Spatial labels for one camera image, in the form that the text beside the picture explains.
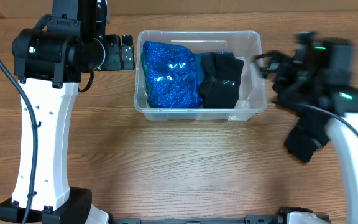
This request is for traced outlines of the black garment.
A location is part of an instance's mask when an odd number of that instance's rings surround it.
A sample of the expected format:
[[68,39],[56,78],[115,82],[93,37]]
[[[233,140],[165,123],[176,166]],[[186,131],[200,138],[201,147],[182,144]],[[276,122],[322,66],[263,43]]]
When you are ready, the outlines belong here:
[[205,109],[233,109],[239,99],[244,61],[230,52],[212,52],[201,58],[204,80],[199,87]]

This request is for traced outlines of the blue sequin cloth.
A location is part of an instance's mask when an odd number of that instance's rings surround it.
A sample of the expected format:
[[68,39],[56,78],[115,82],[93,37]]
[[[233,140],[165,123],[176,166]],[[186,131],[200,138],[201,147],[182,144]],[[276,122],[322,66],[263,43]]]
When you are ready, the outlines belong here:
[[194,53],[181,45],[146,41],[141,63],[147,102],[158,109],[196,109],[201,97]]

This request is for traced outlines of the blue denim jeans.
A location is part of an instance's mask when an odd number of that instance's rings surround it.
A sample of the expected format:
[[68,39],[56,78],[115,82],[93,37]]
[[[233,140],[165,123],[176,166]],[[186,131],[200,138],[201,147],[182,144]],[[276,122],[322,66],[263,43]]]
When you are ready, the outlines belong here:
[[234,56],[233,53],[229,53],[229,52],[206,52],[206,53],[194,54],[195,65],[197,70],[197,81],[199,84],[201,84],[205,78],[205,70],[202,66],[202,58],[206,56],[212,56],[212,54],[222,54],[228,56],[229,58],[232,58]]

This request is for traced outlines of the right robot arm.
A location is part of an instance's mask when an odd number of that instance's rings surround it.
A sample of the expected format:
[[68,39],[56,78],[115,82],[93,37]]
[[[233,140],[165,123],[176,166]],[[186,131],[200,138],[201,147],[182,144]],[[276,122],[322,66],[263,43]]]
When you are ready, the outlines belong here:
[[272,77],[274,103],[298,115],[284,145],[301,162],[328,143],[336,151],[346,194],[348,223],[358,223],[358,88],[351,85],[350,40],[303,33],[294,55],[272,50],[253,59]]

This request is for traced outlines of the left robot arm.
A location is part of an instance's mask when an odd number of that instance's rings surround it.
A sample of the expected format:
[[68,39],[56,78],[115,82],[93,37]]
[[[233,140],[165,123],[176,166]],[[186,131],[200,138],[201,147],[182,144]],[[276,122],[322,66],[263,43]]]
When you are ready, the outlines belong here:
[[108,35],[107,1],[55,1],[51,14],[12,43],[22,92],[19,173],[0,220],[12,223],[112,223],[90,189],[67,177],[70,119],[81,76],[134,69],[133,38]]

